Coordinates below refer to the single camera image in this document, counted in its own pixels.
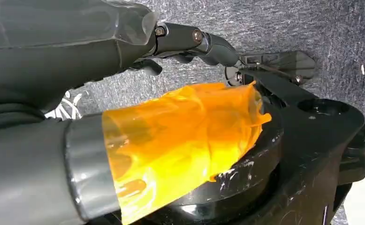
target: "white paint residue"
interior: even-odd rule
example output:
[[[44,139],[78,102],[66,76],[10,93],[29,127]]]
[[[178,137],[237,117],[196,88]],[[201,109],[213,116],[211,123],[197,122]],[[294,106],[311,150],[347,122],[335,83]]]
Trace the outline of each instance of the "white paint residue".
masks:
[[[69,92],[69,90],[67,92],[65,92],[65,97],[66,98],[70,98],[70,92]]]
[[[234,178],[235,174],[237,174],[238,172],[235,172],[230,178],[229,180],[232,180],[232,178]]]
[[[244,162],[244,167],[248,167],[248,166],[253,166],[254,165],[254,161],[249,161],[249,160],[247,160],[247,161],[245,161]]]
[[[225,187],[225,182],[223,182],[223,183],[221,184],[220,191],[221,191],[224,187]]]
[[[235,169],[230,169],[230,170],[227,170],[225,172],[222,172],[218,175],[218,177],[222,178],[224,176],[226,176],[227,174],[232,174],[232,172],[235,171]]]
[[[364,65],[361,65],[361,72],[362,72],[362,75],[365,75],[365,66]]]

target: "gray plastic cover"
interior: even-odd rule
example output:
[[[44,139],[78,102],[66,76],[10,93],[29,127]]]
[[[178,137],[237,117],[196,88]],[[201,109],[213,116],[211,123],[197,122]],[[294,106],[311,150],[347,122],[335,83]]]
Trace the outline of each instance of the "gray plastic cover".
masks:
[[[0,49],[109,39],[145,45],[157,19],[122,0],[0,0]]]

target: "robotic arm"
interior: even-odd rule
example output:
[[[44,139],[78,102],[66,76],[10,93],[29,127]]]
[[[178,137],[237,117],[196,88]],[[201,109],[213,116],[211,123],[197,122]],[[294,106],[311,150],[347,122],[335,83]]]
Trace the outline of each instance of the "robotic arm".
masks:
[[[145,221],[329,224],[365,177],[362,113],[298,87],[315,64],[302,52],[238,56],[197,27],[156,22],[119,0],[0,1],[0,225],[81,225],[119,210],[102,114],[44,113],[86,82],[125,70],[158,75],[153,58],[194,57],[226,66],[232,86],[256,80],[273,119],[229,171]]]
[[[126,69],[157,75],[161,67],[152,58],[188,63],[198,56],[224,66],[239,60],[227,41],[196,27],[160,23],[152,24],[150,32],[148,26],[122,32],[129,31],[131,19],[141,24],[153,16],[141,5],[99,0],[68,4],[0,3],[0,225],[79,225],[119,209],[101,115],[77,121],[44,118],[65,91]],[[88,21],[83,12],[94,15],[91,10],[97,17]],[[15,23],[6,12],[15,14]],[[32,25],[24,14],[44,24]],[[96,26],[90,25],[101,26],[103,16],[113,21],[115,15],[120,16],[117,31],[97,37]]]

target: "translucent orange plastic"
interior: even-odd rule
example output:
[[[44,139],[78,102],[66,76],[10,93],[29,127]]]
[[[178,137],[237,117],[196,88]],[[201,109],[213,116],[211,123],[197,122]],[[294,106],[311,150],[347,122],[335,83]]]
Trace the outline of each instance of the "translucent orange plastic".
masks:
[[[251,149],[261,125],[253,83],[195,84],[103,114],[105,144],[122,210],[130,224],[231,168]]]

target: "gray carpet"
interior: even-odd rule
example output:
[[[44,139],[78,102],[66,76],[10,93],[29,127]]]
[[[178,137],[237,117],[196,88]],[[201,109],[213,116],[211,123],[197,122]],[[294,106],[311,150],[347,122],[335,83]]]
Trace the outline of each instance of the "gray carpet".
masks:
[[[161,20],[220,35],[241,53],[301,50],[318,64],[305,88],[348,102],[365,115],[365,0],[136,0]],[[158,77],[124,73],[85,86],[83,114],[138,104],[191,83],[223,80],[222,67],[162,60]],[[345,224],[338,218],[336,224]]]

